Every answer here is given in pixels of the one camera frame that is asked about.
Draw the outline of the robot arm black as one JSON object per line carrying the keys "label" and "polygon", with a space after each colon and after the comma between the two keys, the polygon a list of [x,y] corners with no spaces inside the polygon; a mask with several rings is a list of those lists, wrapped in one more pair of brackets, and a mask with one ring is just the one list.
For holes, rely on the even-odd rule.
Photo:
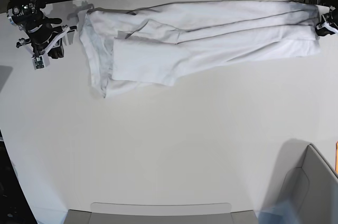
{"label": "robot arm black", "polygon": [[61,25],[60,18],[49,18],[43,12],[45,0],[11,0],[7,17],[11,24],[25,32],[16,47],[24,47],[34,59],[47,55],[53,59],[63,58],[62,35],[76,30],[76,26]]}

